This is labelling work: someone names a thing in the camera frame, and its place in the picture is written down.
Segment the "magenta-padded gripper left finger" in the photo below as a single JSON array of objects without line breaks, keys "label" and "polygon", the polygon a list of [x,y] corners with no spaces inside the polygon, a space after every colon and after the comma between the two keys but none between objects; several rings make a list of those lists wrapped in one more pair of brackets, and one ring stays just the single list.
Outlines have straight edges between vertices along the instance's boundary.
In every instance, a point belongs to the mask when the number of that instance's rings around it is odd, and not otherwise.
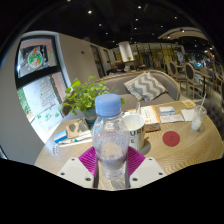
[{"label": "magenta-padded gripper left finger", "polygon": [[84,188],[97,188],[99,172],[95,149],[91,147],[78,158],[71,157],[58,176]]}]

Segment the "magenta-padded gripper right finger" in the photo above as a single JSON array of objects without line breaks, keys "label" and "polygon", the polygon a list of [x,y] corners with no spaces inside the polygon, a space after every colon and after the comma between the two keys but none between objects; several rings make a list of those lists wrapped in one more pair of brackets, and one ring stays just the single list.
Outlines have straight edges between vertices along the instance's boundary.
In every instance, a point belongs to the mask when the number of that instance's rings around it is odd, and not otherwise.
[{"label": "magenta-padded gripper right finger", "polygon": [[166,176],[153,157],[145,157],[139,151],[128,147],[126,158],[125,185],[140,188]]}]

